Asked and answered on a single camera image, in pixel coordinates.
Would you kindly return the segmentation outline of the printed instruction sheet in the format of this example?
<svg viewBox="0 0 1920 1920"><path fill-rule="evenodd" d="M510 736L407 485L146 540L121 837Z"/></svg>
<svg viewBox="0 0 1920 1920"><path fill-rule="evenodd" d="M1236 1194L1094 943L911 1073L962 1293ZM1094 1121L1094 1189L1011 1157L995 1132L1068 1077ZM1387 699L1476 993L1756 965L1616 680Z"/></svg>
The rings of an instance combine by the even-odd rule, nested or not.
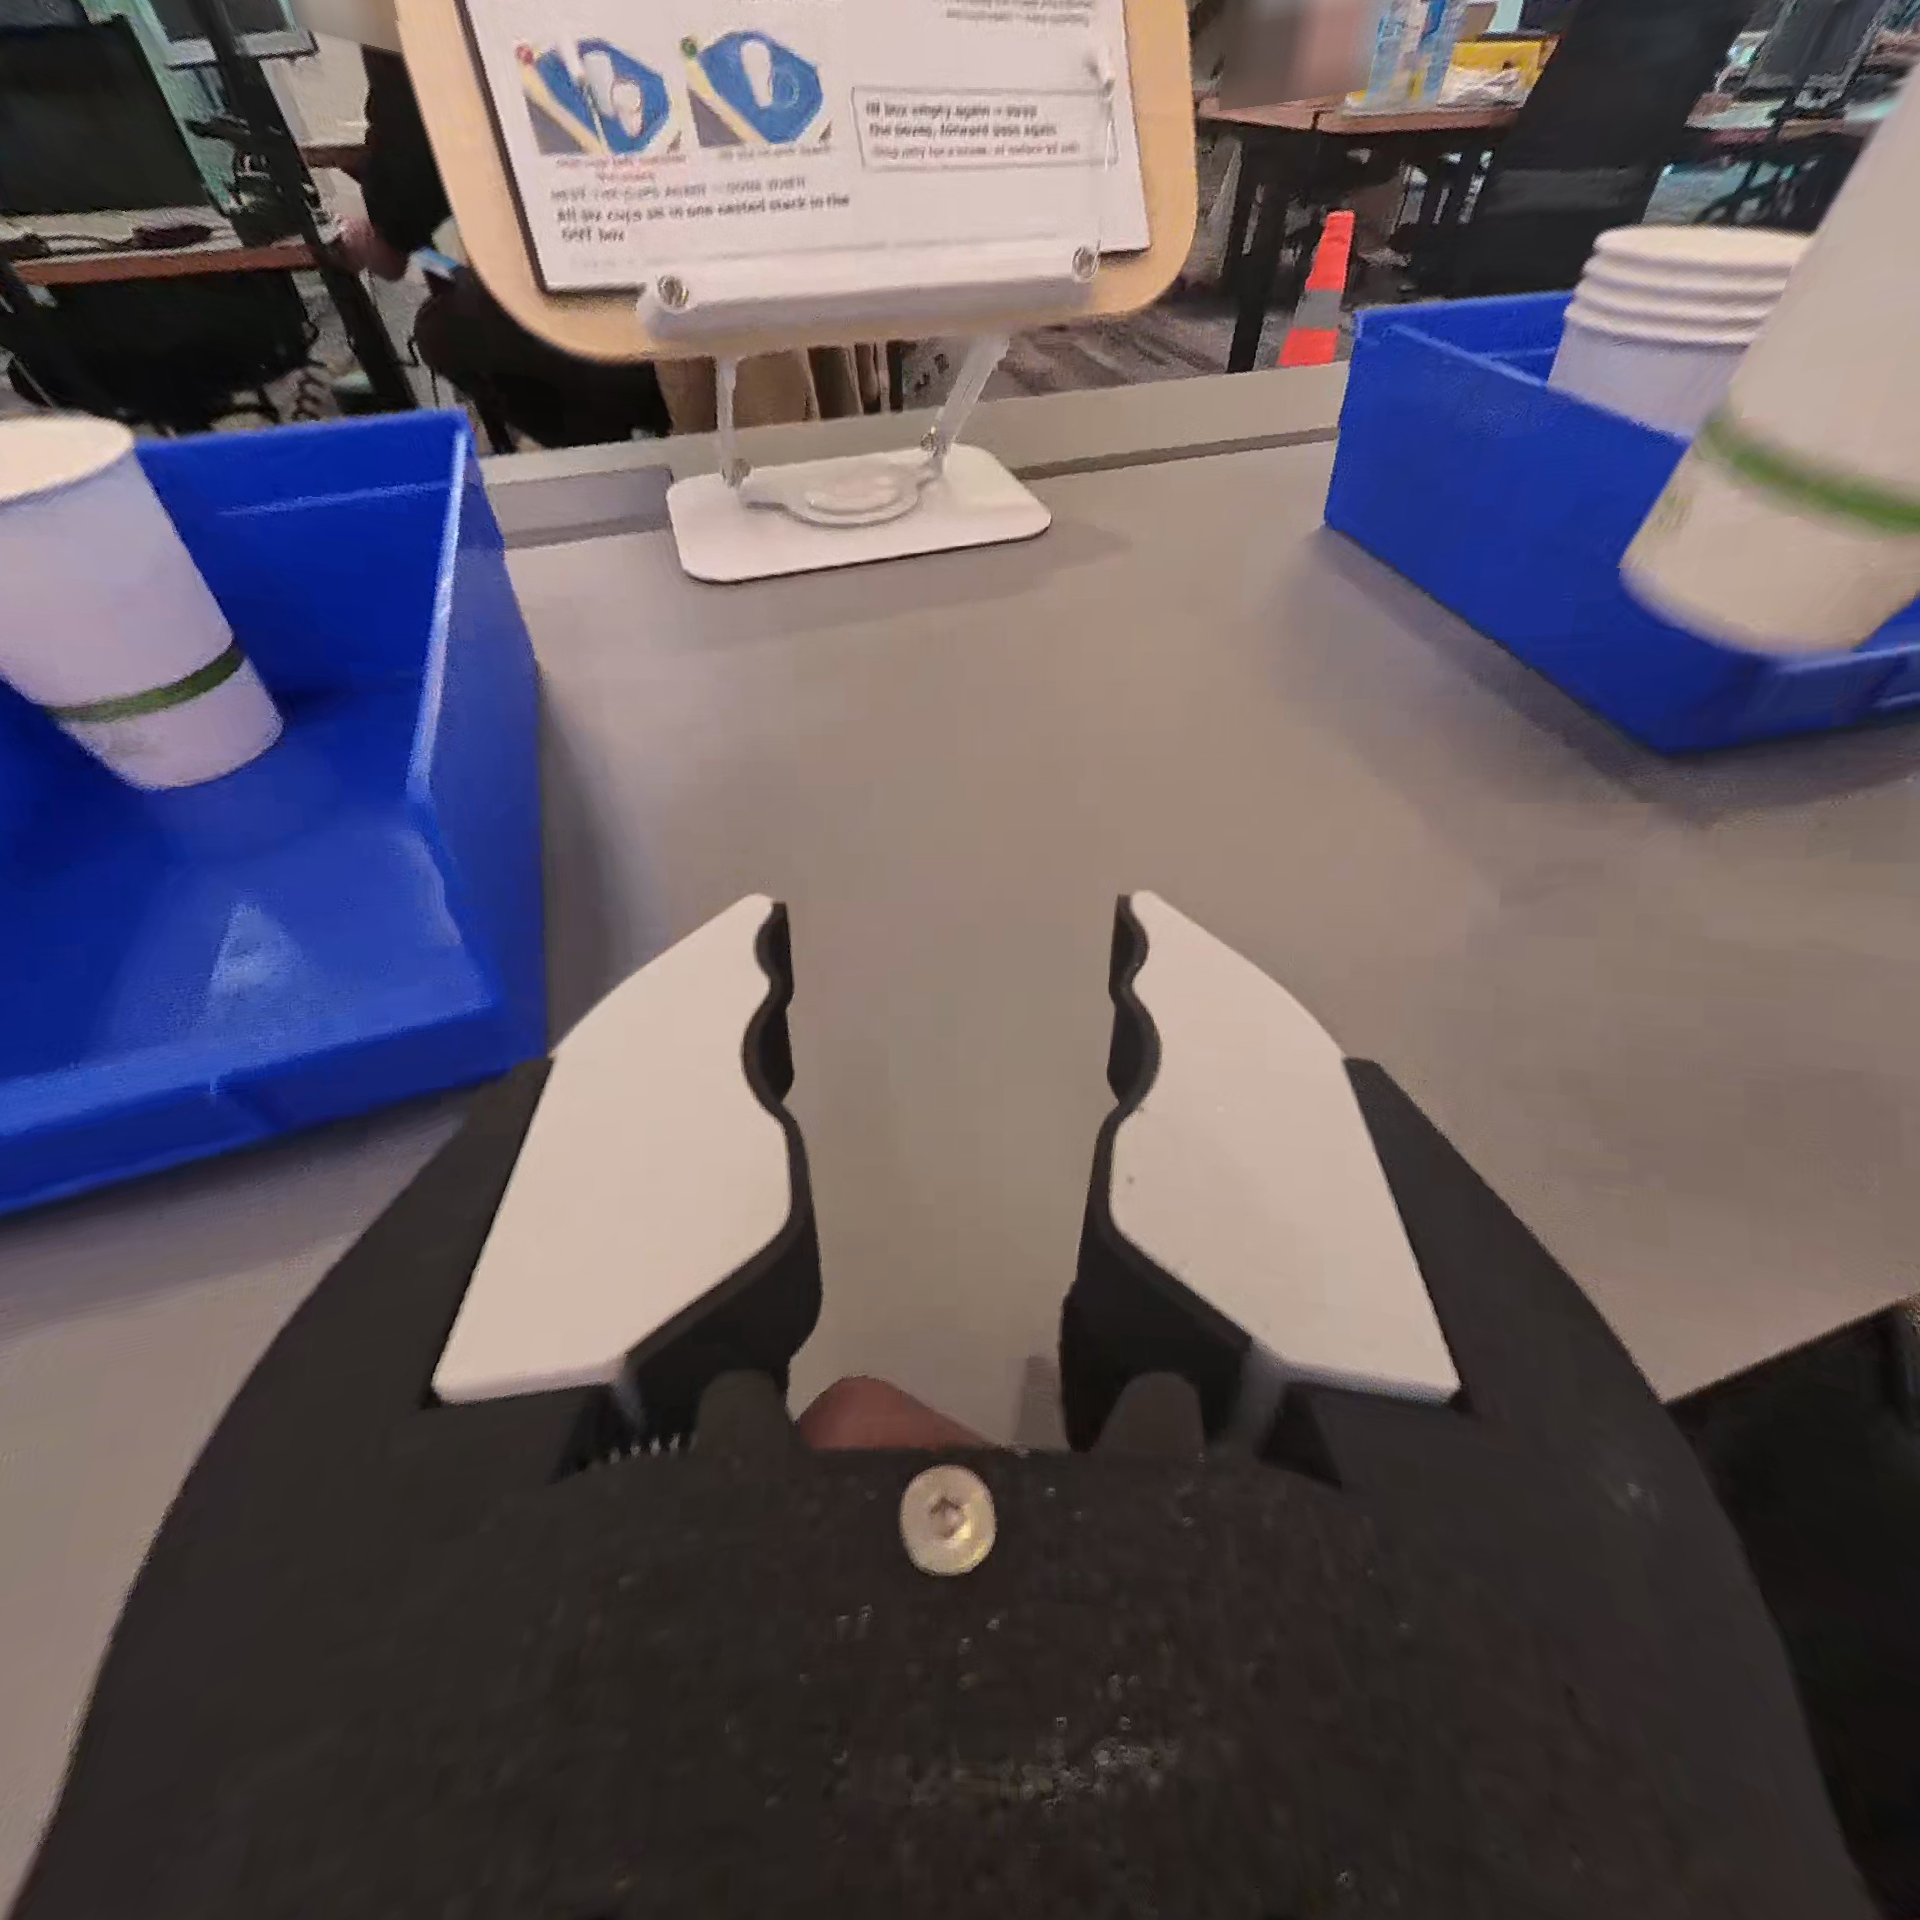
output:
<svg viewBox="0 0 1920 1920"><path fill-rule="evenodd" d="M1148 245L1123 4L479 3L464 25L548 296Z"/></svg>

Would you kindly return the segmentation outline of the large black office chair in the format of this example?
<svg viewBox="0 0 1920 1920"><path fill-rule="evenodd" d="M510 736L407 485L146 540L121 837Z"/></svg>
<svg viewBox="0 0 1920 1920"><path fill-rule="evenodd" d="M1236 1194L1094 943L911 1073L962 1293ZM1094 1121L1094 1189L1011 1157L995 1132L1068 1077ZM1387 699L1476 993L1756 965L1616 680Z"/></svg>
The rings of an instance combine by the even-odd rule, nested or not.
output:
<svg viewBox="0 0 1920 1920"><path fill-rule="evenodd" d="M1599 237L1640 225L1745 29L1746 3L1582 3L1496 144L1472 213L1418 269L1419 300L1556 296Z"/></svg>

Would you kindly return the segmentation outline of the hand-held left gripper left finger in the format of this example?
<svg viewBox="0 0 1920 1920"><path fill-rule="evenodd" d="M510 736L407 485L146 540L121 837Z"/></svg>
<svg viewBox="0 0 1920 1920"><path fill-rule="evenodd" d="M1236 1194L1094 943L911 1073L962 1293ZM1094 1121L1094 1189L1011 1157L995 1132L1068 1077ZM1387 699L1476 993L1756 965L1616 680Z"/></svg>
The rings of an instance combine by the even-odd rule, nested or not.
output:
<svg viewBox="0 0 1920 1920"><path fill-rule="evenodd" d="M476 1407L602 1394L631 1440L692 1436L706 1387L787 1389L825 1281L787 1108L790 920L743 896L553 1050L433 1376Z"/></svg>

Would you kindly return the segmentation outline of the wooden office desk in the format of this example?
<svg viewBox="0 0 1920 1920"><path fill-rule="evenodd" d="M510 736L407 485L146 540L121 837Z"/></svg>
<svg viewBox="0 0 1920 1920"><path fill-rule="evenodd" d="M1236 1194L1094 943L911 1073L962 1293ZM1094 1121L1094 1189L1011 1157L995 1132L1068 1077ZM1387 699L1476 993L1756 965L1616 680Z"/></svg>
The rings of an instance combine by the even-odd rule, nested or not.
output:
<svg viewBox="0 0 1920 1920"><path fill-rule="evenodd" d="M1203 100L1200 130L1230 138L1239 160L1222 290L1234 327L1225 370L1258 365L1276 296L1306 290L1327 217L1376 185L1418 185L1412 215L1387 236L1416 283L1441 281L1486 170L1523 116L1518 105L1361 113L1343 103L1228 108Z"/></svg>

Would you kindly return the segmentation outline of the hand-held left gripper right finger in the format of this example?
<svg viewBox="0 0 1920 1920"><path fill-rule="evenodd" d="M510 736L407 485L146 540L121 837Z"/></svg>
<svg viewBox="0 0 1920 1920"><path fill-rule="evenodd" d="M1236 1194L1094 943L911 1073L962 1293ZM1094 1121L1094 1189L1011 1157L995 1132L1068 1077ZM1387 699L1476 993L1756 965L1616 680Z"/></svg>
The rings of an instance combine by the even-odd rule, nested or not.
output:
<svg viewBox="0 0 1920 1920"><path fill-rule="evenodd" d="M1455 1408L1433 1308L1354 1061L1315 1012L1153 892L1112 933L1095 1133L1059 1376L1094 1452L1132 1387L1191 1389L1204 1445L1264 1453L1332 1393Z"/></svg>

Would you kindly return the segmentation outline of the instruction sheet on tablet stand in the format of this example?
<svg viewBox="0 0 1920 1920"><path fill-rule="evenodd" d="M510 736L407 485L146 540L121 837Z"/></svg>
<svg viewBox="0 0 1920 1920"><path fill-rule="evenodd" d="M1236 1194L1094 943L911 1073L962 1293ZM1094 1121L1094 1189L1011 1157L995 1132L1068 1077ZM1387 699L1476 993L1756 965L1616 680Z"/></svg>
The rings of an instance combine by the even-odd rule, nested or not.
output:
<svg viewBox="0 0 1920 1920"><path fill-rule="evenodd" d="M1032 330L1106 321L1156 303L1196 227L1187 4L1127 3L1127 73L1148 223L1143 252L1049 236L961 250L806 252L662 274L639 292L548 296L507 177L464 4L396 7L401 56L449 189L466 260L492 297L548 346L598 364L708 357L719 368L714 469L665 493L679 563L697 584L743 586L820 570L1015 545L1049 509L1006 464L967 443L979 396ZM827 346L961 351L935 418L913 443L758 464L734 423L737 364Z"/></svg>

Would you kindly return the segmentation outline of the dark wooden desk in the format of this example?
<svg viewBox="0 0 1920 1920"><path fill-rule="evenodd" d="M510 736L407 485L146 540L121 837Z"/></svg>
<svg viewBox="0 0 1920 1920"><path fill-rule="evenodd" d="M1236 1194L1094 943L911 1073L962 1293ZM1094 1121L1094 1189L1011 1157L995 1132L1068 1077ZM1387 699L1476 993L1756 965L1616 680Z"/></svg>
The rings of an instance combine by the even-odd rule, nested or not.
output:
<svg viewBox="0 0 1920 1920"><path fill-rule="evenodd" d="M4 409L148 434L332 412L329 283L304 236L251 243L208 208L4 215Z"/></svg>

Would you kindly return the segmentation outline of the orange traffic cone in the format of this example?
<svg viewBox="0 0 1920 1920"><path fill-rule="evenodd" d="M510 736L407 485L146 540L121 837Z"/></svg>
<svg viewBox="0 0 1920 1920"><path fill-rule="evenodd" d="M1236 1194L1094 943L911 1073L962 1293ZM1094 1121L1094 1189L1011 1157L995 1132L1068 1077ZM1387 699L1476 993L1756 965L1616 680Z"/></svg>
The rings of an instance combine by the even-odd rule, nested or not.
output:
<svg viewBox="0 0 1920 1920"><path fill-rule="evenodd" d="M1332 208L1280 346L1279 368L1327 368L1337 360L1343 305L1354 264L1356 215Z"/></svg>

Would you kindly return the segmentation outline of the cluster of white cups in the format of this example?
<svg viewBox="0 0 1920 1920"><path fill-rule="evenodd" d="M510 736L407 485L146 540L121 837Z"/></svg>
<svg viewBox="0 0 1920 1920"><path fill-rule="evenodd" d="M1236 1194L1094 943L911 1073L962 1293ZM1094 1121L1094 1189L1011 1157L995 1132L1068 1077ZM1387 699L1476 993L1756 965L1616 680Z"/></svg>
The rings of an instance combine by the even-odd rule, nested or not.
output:
<svg viewBox="0 0 1920 1920"><path fill-rule="evenodd" d="M1569 303L1550 387L1680 439L1722 405L1810 237L1754 227L1606 231Z"/></svg>

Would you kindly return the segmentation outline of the blue plastic bin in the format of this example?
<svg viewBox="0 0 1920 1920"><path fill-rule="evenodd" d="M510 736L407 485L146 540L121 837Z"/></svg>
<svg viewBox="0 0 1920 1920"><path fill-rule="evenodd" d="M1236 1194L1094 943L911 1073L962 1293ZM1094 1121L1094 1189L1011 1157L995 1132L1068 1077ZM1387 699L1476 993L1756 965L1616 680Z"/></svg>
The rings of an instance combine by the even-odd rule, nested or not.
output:
<svg viewBox="0 0 1920 1920"><path fill-rule="evenodd" d="M7 1216L547 1048L537 653L466 416L139 463L281 738L142 794L4 690Z"/></svg>
<svg viewBox="0 0 1920 1920"><path fill-rule="evenodd" d="M1850 656L1766 659L1624 591L1626 545L1684 443L1550 384L1569 303L1363 309L1327 525L1652 752L1913 725L1916 608Z"/></svg>

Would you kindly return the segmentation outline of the beige hanging coat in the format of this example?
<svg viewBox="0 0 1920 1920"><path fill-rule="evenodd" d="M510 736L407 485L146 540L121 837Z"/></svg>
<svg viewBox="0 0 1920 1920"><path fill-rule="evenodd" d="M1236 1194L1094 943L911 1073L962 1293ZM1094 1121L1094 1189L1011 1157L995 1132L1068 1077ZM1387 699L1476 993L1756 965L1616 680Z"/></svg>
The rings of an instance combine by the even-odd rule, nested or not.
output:
<svg viewBox="0 0 1920 1920"><path fill-rule="evenodd" d="M656 360L656 381L674 437L719 428L719 368L708 357ZM800 425L887 413L891 376L886 344L760 353L734 376L734 423Z"/></svg>

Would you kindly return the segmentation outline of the white paper cup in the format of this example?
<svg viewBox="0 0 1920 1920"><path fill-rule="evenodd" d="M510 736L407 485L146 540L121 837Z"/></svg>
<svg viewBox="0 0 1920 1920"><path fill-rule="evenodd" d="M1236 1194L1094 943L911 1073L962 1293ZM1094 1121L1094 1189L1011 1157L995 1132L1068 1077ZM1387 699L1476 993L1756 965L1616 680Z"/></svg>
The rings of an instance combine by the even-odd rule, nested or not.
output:
<svg viewBox="0 0 1920 1920"><path fill-rule="evenodd" d="M3 423L3 672L151 794L230 777L281 738L138 439L108 418Z"/></svg>
<svg viewBox="0 0 1920 1920"><path fill-rule="evenodd" d="M1624 554L1655 617L1838 656L1918 595L1918 73Z"/></svg>

